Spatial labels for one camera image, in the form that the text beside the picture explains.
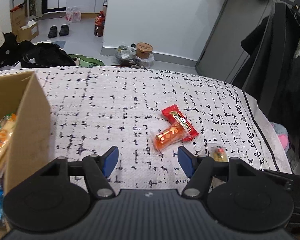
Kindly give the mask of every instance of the cardboard box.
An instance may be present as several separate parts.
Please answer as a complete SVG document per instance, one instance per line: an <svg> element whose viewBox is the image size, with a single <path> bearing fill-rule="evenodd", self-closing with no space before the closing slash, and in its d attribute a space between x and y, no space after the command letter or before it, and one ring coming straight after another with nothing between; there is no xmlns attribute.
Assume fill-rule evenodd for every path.
<svg viewBox="0 0 300 240"><path fill-rule="evenodd" d="M0 120L17 113L6 152L4 194L48 163L50 106L33 71L0 76ZM6 233L0 230L0 238Z"/></svg>
<svg viewBox="0 0 300 240"><path fill-rule="evenodd" d="M30 41L38 35L39 35L39 29L38 29L37 23L35 23L34 25L32 25L29 28L26 28L25 30L22 30L22 29L18 30L19 42Z"/></svg>
<svg viewBox="0 0 300 240"><path fill-rule="evenodd" d="M26 25L26 13L25 8L20 8L14 12L10 13L10 20L11 20L11 28L12 33L14 35L18 35L18 31L22 26Z"/></svg>

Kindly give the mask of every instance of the black slipper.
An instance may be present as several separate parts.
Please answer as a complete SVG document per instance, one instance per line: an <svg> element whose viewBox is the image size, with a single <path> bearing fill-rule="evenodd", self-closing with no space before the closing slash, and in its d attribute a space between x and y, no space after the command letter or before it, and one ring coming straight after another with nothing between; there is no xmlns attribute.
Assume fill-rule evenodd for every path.
<svg viewBox="0 0 300 240"><path fill-rule="evenodd" d="M67 36L69 35L69 26L66 24L61 25L61 30L59 32L59 36Z"/></svg>
<svg viewBox="0 0 300 240"><path fill-rule="evenodd" d="M48 38L55 38L58 35L58 30L57 27L55 25L50 27L50 31L48 34Z"/></svg>

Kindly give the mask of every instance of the tile floor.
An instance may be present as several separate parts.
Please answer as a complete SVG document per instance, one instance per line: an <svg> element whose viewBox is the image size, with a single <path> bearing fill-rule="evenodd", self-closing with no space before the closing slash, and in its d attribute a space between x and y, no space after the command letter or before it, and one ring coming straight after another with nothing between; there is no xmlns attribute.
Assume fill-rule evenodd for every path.
<svg viewBox="0 0 300 240"><path fill-rule="evenodd" d="M102 60L105 65L116 65L113 62L112 56L100 55L102 48L102 37L94 35L94 19L82 19L79 23L72 23L69 25L69 35L53 39L48 39L50 27L57 26L58 32L62 24L67 24L64 18L37 20L39 26L39 35L35 37L32 42L39 41L66 41L64 50L68 54L80 54L86 57L93 57ZM173 64L162 61L154 61L151 69L170 70L181 73L196 74L193 67Z"/></svg>

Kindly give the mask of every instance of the green cartoon rug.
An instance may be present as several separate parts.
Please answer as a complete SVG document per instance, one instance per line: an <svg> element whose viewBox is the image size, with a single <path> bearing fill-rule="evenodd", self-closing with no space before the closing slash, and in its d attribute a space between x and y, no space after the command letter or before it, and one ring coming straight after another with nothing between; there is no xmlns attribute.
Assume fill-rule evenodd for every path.
<svg viewBox="0 0 300 240"><path fill-rule="evenodd" d="M69 54L69 56L74 60L77 67L96 67L105 65L101 60L95 58L75 54Z"/></svg>

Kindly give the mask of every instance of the cardboard box flap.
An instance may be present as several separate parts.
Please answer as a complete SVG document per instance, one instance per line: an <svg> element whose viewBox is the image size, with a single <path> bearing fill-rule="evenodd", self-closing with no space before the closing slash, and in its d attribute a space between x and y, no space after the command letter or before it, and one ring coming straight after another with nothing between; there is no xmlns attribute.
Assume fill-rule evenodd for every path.
<svg viewBox="0 0 300 240"><path fill-rule="evenodd" d="M0 120L15 113L28 85L32 72L0 76Z"/></svg>
<svg viewBox="0 0 300 240"><path fill-rule="evenodd" d="M7 150L5 194L48 163L49 135L50 105L32 73L20 101Z"/></svg>

